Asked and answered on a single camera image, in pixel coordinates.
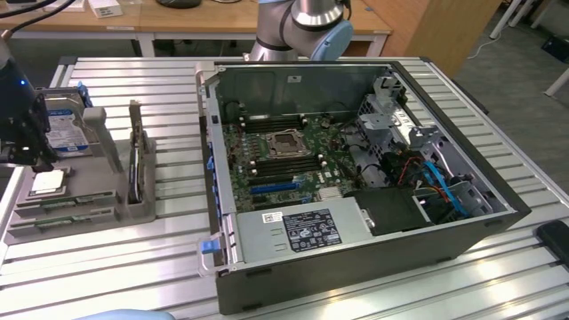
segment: black cable on desk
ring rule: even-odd
[[[51,5],[56,1],[58,0],[46,0],[46,1],[40,2],[40,3],[36,3],[35,5],[31,5],[30,7],[26,7],[26,8],[18,9],[18,10],[12,10],[12,11],[8,11],[8,12],[3,12],[3,13],[0,13],[0,19],[2,18],[14,17],[15,15],[19,15],[22,13],[27,13],[30,11],[42,9],[43,7]]]
[[[19,24],[16,27],[11,28],[11,32],[15,33],[18,30],[20,30],[22,28],[26,28],[27,26],[35,24],[36,22],[40,22],[42,20],[50,18],[51,16],[59,14],[59,12],[62,12],[63,10],[66,10],[66,8],[75,2],[75,0],[68,0],[64,4],[62,4],[62,6],[59,6],[52,12],[40,15],[38,18],[34,18],[32,20],[28,20],[27,22]]]

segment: gray carpet floor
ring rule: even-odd
[[[495,16],[480,44],[497,23]],[[501,39],[485,46],[475,59],[467,60],[456,81],[483,102],[491,118],[537,162],[557,184],[569,192],[569,85],[556,98],[543,94],[569,65],[541,50],[545,34],[527,25],[507,28]],[[11,49],[36,86],[48,86],[62,55],[79,57],[132,57],[130,41],[123,40],[28,40],[14,39]],[[240,56],[252,47],[221,41],[176,44],[179,56]]]

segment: motherboard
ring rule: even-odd
[[[361,189],[347,137],[359,135],[353,121],[329,114],[248,120],[224,126],[237,213],[343,197]]]

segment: aluminum table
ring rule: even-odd
[[[163,310],[178,319],[208,320],[563,319],[569,315],[569,272],[533,235],[545,221],[569,222],[569,197],[441,71],[416,58],[400,61],[532,206],[532,214],[453,261],[249,313],[220,315],[213,278],[201,278],[196,270],[196,241],[209,235],[193,68],[199,60],[83,58],[59,66],[52,86],[79,81],[90,86],[94,104],[106,107],[115,139],[130,135],[130,100],[143,103],[146,129],[159,143],[159,219],[0,247],[0,318],[72,319],[112,309]],[[408,105],[428,124],[429,116],[412,97]],[[0,202],[4,223],[20,174],[16,169]],[[357,272],[357,266],[347,272]]]

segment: blue latch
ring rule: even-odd
[[[200,242],[199,249],[203,255],[207,255],[208,253],[216,253],[221,250],[220,239]]]
[[[213,156],[211,156],[209,160],[207,161],[207,169],[208,170],[213,170],[215,169]]]

